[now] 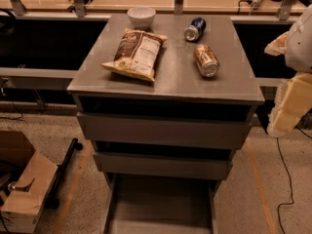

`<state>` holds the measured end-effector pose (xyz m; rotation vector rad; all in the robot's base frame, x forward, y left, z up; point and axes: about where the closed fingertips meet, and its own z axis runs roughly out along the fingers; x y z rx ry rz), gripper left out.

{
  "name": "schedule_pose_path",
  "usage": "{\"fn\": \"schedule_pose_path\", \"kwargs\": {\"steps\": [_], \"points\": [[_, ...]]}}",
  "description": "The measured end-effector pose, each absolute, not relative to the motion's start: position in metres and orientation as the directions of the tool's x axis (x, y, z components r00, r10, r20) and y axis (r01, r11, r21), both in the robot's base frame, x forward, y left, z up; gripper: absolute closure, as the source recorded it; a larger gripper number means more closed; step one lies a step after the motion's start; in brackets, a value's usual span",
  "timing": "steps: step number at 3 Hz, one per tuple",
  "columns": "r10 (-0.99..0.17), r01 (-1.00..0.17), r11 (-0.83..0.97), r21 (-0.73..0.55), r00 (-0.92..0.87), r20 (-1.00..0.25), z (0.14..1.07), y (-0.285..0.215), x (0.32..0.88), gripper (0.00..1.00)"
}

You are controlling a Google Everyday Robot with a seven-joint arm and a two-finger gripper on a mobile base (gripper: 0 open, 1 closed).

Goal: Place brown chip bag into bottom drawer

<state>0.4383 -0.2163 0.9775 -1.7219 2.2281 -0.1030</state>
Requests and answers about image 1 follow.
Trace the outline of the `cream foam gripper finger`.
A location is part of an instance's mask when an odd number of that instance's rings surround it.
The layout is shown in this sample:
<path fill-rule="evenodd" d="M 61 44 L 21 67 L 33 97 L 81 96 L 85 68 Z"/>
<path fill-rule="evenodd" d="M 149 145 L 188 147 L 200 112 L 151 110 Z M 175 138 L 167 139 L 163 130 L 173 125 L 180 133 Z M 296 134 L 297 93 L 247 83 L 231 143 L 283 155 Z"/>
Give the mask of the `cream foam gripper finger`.
<path fill-rule="evenodd" d="M 272 137 L 282 137 L 312 109 L 312 74 L 297 72 L 291 80 L 283 80 L 274 103 L 266 131 Z"/>
<path fill-rule="evenodd" d="M 286 50 L 286 42 L 288 35 L 289 35 L 288 31 L 286 31 L 280 36 L 278 36 L 275 40 L 273 40 L 265 47 L 264 53 L 271 56 L 283 55 Z"/>

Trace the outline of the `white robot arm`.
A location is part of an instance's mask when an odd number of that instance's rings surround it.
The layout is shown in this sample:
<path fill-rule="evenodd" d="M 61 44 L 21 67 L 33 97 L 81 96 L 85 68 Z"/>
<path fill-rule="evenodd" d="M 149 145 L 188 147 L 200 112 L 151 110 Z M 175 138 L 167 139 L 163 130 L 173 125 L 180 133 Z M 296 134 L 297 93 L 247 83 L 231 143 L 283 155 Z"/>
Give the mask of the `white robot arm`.
<path fill-rule="evenodd" d="M 264 53 L 283 55 L 286 66 L 295 71 L 290 81 L 279 85 L 266 129 L 270 136 L 282 137 L 312 109 L 312 5 L 289 31 L 269 43 Z"/>

